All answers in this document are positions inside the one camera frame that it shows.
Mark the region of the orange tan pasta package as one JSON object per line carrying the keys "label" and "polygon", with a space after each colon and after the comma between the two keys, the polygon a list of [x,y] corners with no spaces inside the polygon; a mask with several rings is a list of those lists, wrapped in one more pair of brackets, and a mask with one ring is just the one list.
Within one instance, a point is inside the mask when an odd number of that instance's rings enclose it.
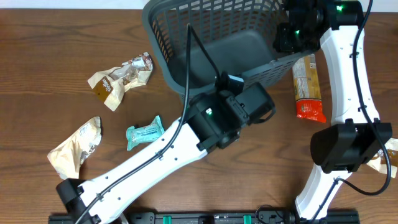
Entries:
{"label": "orange tan pasta package", "polygon": [[315,55],[298,59],[292,73],[297,117],[326,123]]}

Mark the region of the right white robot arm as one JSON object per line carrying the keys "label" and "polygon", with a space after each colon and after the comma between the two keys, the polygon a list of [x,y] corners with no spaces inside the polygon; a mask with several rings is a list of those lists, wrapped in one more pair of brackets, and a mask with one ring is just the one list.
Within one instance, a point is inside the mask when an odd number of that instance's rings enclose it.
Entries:
{"label": "right white robot arm", "polygon": [[370,8],[359,1],[284,1],[289,20],[277,27],[274,48],[298,53],[322,50],[332,95],[329,128],[310,142],[313,168],[286,223],[351,223],[352,213],[330,213],[342,184],[379,151],[386,150],[392,126],[374,105],[364,59],[364,26]]}

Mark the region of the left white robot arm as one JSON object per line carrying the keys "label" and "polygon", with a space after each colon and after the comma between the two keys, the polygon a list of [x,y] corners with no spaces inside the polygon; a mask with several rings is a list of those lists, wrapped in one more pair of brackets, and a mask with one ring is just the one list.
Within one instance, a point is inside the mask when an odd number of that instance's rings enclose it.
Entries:
{"label": "left white robot arm", "polygon": [[177,119],[150,145],[107,173],[66,179],[56,190],[72,223],[111,223],[144,192],[179,168],[216,148],[224,149],[246,126],[263,123],[275,104],[261,84],[239,94],[229,90],[193,97],[184,119]]}

